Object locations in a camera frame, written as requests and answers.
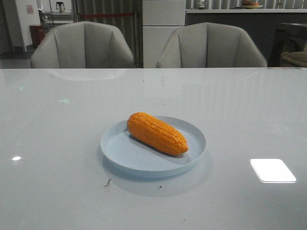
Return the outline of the orange corn cob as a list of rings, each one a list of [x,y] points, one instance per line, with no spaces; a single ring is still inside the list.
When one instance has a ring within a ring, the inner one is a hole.
[[[189,149],[185,137],[177,129],[145,112],[132,114],[127,128],[136,139],[163,153],[180,155]]]

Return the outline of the light blue round plate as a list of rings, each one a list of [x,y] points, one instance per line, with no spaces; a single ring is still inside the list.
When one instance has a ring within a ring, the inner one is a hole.
[[[175,117],[159,115],[157,118],[183,134],[189,147],[187,152],[177,156],[162,153],[133,137],[123,120],[102,135],[100,146],[104,156],[120,171],[145,178],[174,176],[194,167],[206,150],[202,131]]]

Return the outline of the grey upholstered chair right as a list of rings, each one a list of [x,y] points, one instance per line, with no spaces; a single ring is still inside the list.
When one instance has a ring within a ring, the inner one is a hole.
[[[176,29],[157,68],[264,68],[267,61],[242,28],[198,23]]]

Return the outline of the grey upholstered chair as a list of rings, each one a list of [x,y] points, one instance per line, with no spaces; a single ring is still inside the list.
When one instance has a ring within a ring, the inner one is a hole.
[[[198,23],[176,29],[157,68],[264,68],[267,61],[242,28]]]
[[[78,22],[50,30],[31,56],[33,69],[133,68],[134,58],[115,26]]]

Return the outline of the white cabinet with drawers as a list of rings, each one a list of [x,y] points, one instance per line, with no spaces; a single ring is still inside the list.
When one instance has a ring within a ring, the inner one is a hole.
[[[171,33],[185,25],[184,0],[142,1],[143,67],[155,68]]]

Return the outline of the grey upholstered chair left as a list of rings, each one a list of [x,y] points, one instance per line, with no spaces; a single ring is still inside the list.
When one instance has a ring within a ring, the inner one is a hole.
[[[134,58],[115,26],[78,22],[50,30],[31,56],[33,69],[133,68]]]

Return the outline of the red barrier belt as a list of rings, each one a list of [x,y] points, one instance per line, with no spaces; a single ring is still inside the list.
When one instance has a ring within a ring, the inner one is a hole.
[[[113,14],[80,14],[80,17],[84,19],[92,19],[92,18],[130,17],[134,15],[135,15],[134,12],[128,12],[128,13],[113,13]]]

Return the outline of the dark grey counter cabinet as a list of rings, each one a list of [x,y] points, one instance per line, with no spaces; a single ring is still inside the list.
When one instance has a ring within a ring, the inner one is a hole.
[[[307,23],[306,9],[187,10],[186,25],[220,23],[244,29],[269,60],[275,30],[281,23]]]

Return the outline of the red bin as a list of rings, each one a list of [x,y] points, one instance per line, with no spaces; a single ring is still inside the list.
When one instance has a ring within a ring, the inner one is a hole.
[[[42,25],[30,25],[30,34],[33,43],[33,48],[37,48],[45,38],[44,27]]]

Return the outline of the fruit bowl on counter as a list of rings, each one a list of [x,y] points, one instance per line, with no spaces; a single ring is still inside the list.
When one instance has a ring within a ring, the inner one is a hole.
[[[242,0],[241,7],[245,9],[260,9],[263,7],[263,5],[260,5],[259,3],[253,2],[251,0]]]

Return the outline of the olive cushion seat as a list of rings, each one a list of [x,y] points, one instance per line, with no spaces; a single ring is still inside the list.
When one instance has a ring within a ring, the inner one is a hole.
[[[307,67],[307,52],[283,52],[280,64],[282,67]]]

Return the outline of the metal frame table background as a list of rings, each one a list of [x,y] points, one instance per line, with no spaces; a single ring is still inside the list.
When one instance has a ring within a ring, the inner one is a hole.
[[[41,25],[44,27],[54,27],[62,24],[73,23],[71,12],[48,12],[38,10]]]

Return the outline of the pink wall notice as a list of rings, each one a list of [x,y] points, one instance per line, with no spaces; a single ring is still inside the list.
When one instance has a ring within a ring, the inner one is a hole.
[[[33,14],[34,9],[32,5],[26,5],[27,14]]]

